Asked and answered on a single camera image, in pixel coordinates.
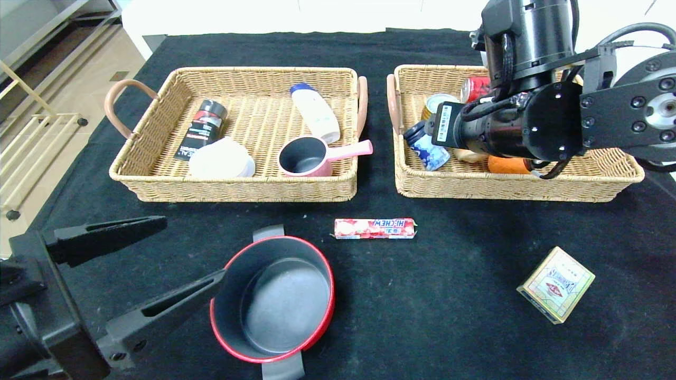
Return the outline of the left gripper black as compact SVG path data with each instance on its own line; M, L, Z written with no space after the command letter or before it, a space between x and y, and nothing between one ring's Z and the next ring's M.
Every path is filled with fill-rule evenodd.
M2 261L2 379L101 379L110 367L132 368L217 295L225 269L109 320L95 344L54 262L74 268L166 227L166 217L152 215L10 238L12 255Z

